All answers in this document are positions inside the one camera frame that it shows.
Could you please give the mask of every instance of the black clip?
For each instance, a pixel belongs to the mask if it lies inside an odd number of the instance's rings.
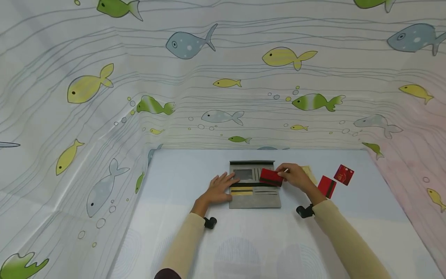
[[[310,204],[310,206],[307,208],[304,208],[303,206],[298,206],[296,208],[296,212],[302,217],[302,219],[311,217],[314,215],[313,204]]]
[[[214,217],[211,217],[210,219],[207,219],[204,217],[204,227],[207,229],[213,229],[215,227],[215,224],[217,223],[217,219]]]

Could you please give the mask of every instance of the sleeve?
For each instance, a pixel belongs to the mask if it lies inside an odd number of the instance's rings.
[[[189,213],[166,253],[155,279],[185,279],[204,232],[204,219]]]
[[[313,211],[350,278],[391,279],[378,257],[331,200],[315,205]]]

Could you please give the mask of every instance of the card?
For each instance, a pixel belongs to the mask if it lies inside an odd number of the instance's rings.
[[[340,183],[348,186],[350,183],[351,177],[355,172],[344,165],[340,165],[338,171],[334,175],[334,179],[339,181]]]
[[[336,187],[336,181],[331,180],[326,176],[322,176],[321,181],[319,182],[318,189],[321,191],[323,195],[325,195],[328,199],[331,199],[331,195]]]

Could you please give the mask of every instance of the hand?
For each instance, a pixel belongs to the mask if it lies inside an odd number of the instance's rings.
[[[276,169],[276,171],[279,172],[278,175],[280,177],[284,178],[284,181],[288,181],[291,185],[301,189],[304,193],[316,187],[298,164],[283,163]]]

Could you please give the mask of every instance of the fish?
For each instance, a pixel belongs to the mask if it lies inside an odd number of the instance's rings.
[[[0,142],[0,148],[3,148],[3,147],[17,147],[17,146],[20,146],[20,144],[14,143],[14,142]]]
[[[118,169],[118,161],[113,158],[108,166],[110,172],[109,175],[99,180],[91,189],[87,198],[87,214],[91,218],[107,201],[108,197],[112,193],[113,186],[115,185],[115,177],[126,173],[130,169],[128,167],[122,167]]]
[[[410,94],[412,96],[415,96],[417,98],[424,99],[424,104],[426,105],[431,99],[434,98],[434,96],[429,95],[427,93],[427,90],[423,87],[417,85],[417,84],[408,84],[405,86],[401,86],[399,90],[403,91],[404,93]]]
[[[324,96],[321,94],[307,94],[297,98],[293,102],[293,106],[301,110],[314,110],[321,107],[326,107],[329,112],[335,111],[335,105],[342,104],[344,95],[339,95],[327,102]]]
[[[308,131],[308,126],[304,127],[302,125],[294,125],[293,127],[291,127],[291,129],[296,130],[296,131],[304,129],[304,130]]]
[[[249,141],[252,140],[252,138],[251,137],[244,138],[244,137],[239,137],[239,136],[233,136],[233,137],[230,137],[228,140],[230,140],[232,142],[245,142],[245,143],[249,144]]]
[[[387,119],[380,114],[373,114],[366,118],[356,120],[353,125],[356,127],[380,127],[384,129],[384,136],[388,139],[392,139],[391,133],[402,132],[403,129],[396,125],[389,125]]]
[[[373,152],[376,153],[376,159],[378,160],[379,158],[384,158],[384,155],[381,153],[381,147],[377,144],[374,143],[366,143],[363,142],[362,144],[364,144],[365,146],[367,146],[368,148],[370,148]]]
[[[137,112],[150,112],[153,114],[165,113],[171,115],[174,112],[175,103],[166,103],[163,106],[149,95],[144,95],[141,97],[141,101],[136,106]]]
[[[416,52],[432,45],[432,55],[437,55],[439,45],[446,40],[446,32],[437,37],[435,27],[426,23],[417,23],[392,35],[388,45],[397,51]]]
[[[438,204],[441,207],[441,213],[446,210],[446,205],[442,203],[442,197],[437,191],[427,188],[427,194],[434,204]]]
[[[151,133],[153,133],[153,134],[155,134],[155,135],[159,135],[159,134],[161,134],[162,132],[164,132],[164,129],[163,130],[161,130],[161,131],[159,131],[159,130],[157,130],[157,129],[150,129],[150,132]]]
[[[167,41],[166,48],[173,55],[181,59],[191,59],[196,56],[205,44],[215,51],[215,47],[211,42],[211,37],[217,25],[218,23],[211,27],[209,32],[207,32],[205,39],[201,39],[186,32],[176,32]]]
[[[215,85],[217,87],[231,87],[234,85],[237,85],[238,87],[242,87],[240,84],[242,80],[233,80],[233,79],[219,79],[216,82],[214,82],[212,85]]]
[[[205,112],[201,119],[212,123],[222,123],[233,120],[238,125],[243,126],[243,122],[239,118],[242,117],[244,114],[244,111],[239,111],[231,115],[221,110],[210,110],[208,112]]]
[[[98,93],[102,85],[113,87],[108,77],[113,73],[115,65],[108,64],[102,68],[99,77],[94,75],[83,75],[75,78],[68,86],[66,97],[68,103],[81,104],[89,101]]]
[[[277,148],[271,147],[271,146],[264,146],[264,147],[261,147],[261,148],[257,148],[257,150],[277,150]]]
[[[144,179],[144,172],[142,172],[142,174],[138,177],[138,180],[136,181],[135,194],[139,192],[143,179]]]
[[[269,66],[280,67],[293,63],[296,71],[302,68],[302,61],[313,58],[318,52],[315,50],[307,51],[299,57],[287,47],[276,47],[268,51],[262,60]]]
[[[98,11],[111,17],[123,17],[129,12],[140,21],[142,17],[138,10],[139,1],[130,1],[128,4],[121,0],[99,0]]]
[[[83,145],[83,142],[79,142],[78,139],[75,139],[73,145],[62,152],[62,154],[59,156],[59,159],[57,160],[56,175],[63,173],[68,168],[68,166],[70,166],[71,162],[73,162],[74,157],[76,156],[78,146]]]
[[[34,257],[35,253],[30,252],[21,257],[19,253],[12,254],[5,260],[0,269],[0,278],[2,279],[27,279],[38,273],[50,259],[45,259],[39,265],[34,262],[27,266],[27,264]]]
[[[148,155],[149,162],[147,163],[147,167],[149,167],[150,162],[152,161],[153,154],[155,154],[155,151],[160,150],[162,146],[163,146],[163,144],[161,143],[160,145],[158,145],[158,147],[156,149],[151,149],[149,151],[149,155]]]
[[[395,1],[396,0],[355,0],[355,4],[361,9],[374,8],[385,4],[384,7],[386,12],[389,13]]]

